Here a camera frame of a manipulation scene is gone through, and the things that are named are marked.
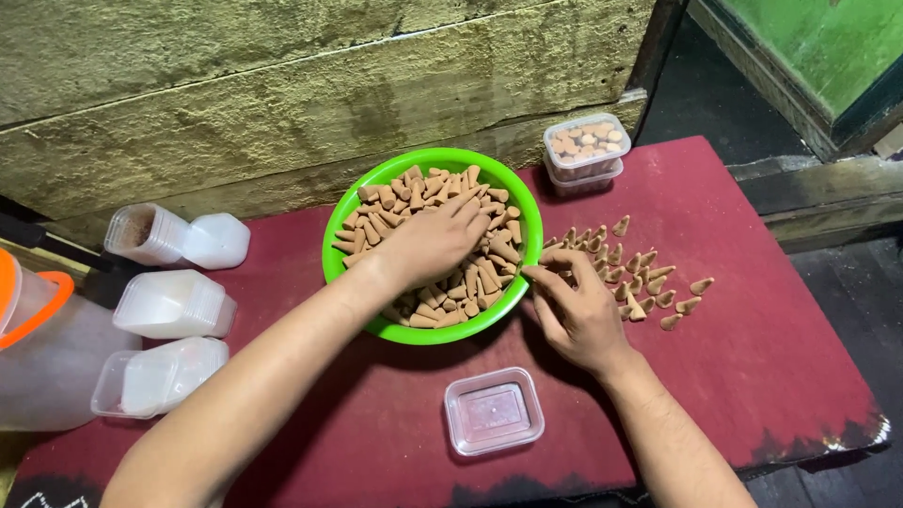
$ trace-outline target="orange handle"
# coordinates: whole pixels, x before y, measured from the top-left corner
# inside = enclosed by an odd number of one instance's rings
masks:
[[[69,297],[72,296],[72,291],[75,290],[75,282],[72,281],[72,277],[70,277],[68,273],[38,272],[37,275],[45,280],[55,282],[57,286],[59,286],[56,295],[54,295],[53,298],[51,298],[51,301],[32,317],[26,319],[21,325],[16,326],[10,333],[0,337],[0,348],[6,348],[17,343],[27,334],[33,332],[38,326],[43,325],[45,321],[56,314],[56,311],[60,310],[60,308],[69,300]]]

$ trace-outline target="clear plastic container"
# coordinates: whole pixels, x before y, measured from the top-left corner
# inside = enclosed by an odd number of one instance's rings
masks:
[[[630,136],[618,117],[600,113],[551,126],[543,135],[549,174],[558,182],[607,175],[630,151]]]
[[[573,196],[575,194],[593,193],[604,191],[611,185],[611,179],[618,176],[624,171],[624,162],[618,159],[611,168],[610,173],[598,176],[588,176],[580,180],[571,180],[570,182],[560,182],[555,178],[552,170],[552,163],[549,161],[549,155],[545,155],[545,168],[549,172],[549,180],[555,189],[555,195],[559,197]]]
[[[228,361],[228,346],[188,337],[147,351],[114,353],[104,365],[91,411],[149,419],[172,411]]]
[[[196,270],[144,273],[126,286],[113,325],[151,339],[221,338],[236,309],[222,285]]]
[[[115,351],[141,348],[112,313],[72,293],[60,272],[33,273],[0,249],[0,431],[91,421],[91,393]]]
[[[182,255],[208,270],[237,267],[247,256],[251,230],[229,213],[201,215],[191,223]]]
[[[445,415],[451,445],[463,456],[532,443],[545,430],[533,379],[519,367],[453,382]]]
[[[104,249],[147,267],[188,267],[182,245],[188,222],[162,206],[146,202],[120,208],[110,220]]]

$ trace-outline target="green bowl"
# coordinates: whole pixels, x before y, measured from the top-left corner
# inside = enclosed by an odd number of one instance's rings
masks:
[[[335,232],[341,229],[345,220],[356,208],[360,206],[357,189],[361,185],[374,183],[389,184],[393,178],[412,165],[419,165],[422,171],[431,167],[447,169],[452,173],[461,173],[469,165],[480,167],[478,181],[489,183],[495,188],[508,190],[507,205],[514,205],[521,211],[520,228],[523,242],[520,251],[523,264],[534,265],[539,261],[540,252],[543,249],[543,222],[539,217],[539,208],[533,194],[526,188],[520,178],[513,171],[505,167],[499,161],[485,155],[461,150],[459,148],[425,148],[414,150],[385,161],[383,164],[370,170],[360,177],[354,185],[342,196],[335,210],[332,211],[329,223],[326,224],[326,232],[323,235],[323,276],[329,283],[345,271],[341,259],[345,257],[343,252],[332,247],[336,240]],[[421,328],[409,328],[396,325],[382,315],[378,315],[368,325],[367,330],[372,334],[389,341],[413,345],[432,345],[450,343],[470,337],[475,333],[488,328],[493,323],[507,314],[526,292],[528,283],[524,276],[517,272],[514,280],[505,290],[495,305],[479,313],[464,323],[454,326],[428,330]]]

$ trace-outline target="table surface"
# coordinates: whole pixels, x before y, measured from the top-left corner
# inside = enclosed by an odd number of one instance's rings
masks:
[[[571,226],[611,226],[629,213],[619,239],[625,259],[657,249],[656,266],[677,265],[665,289],[676,289],[678,300],[692,296],[690,283],[715,277],[673,332],[658,326],[672,309],[625,326],[731,465],[790,462],[880,439],[884,420],[869,388],[708,143],[691,137],[642,146],[624,166],[607,192],[571,200],[553,197],[541,168],[518,174],[539,201],[546,238]],[[226,339],[233,354],[323,286],[320,242],[330,210],[249,221],[246,262],[210,273],[238,302]],[[445,387],[510,366],[533,376],[545,433],[490,456],[456,455]],[[55,490],[96,497],[152,423],[96,419],[48,437],[23,461],[11,500]],[[457,343],[406,346],[363,333],[239,478],[226,506],[507,503],[633,485],[631,460],[604,393],[545,343],[522,302]]]

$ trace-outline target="wooden wall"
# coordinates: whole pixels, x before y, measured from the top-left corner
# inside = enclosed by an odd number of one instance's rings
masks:
[[[129,203],[285,212],[413,147],[534,163],[555,121],[636,122],[654,3],[4,3],[0,193],[96,247]]]

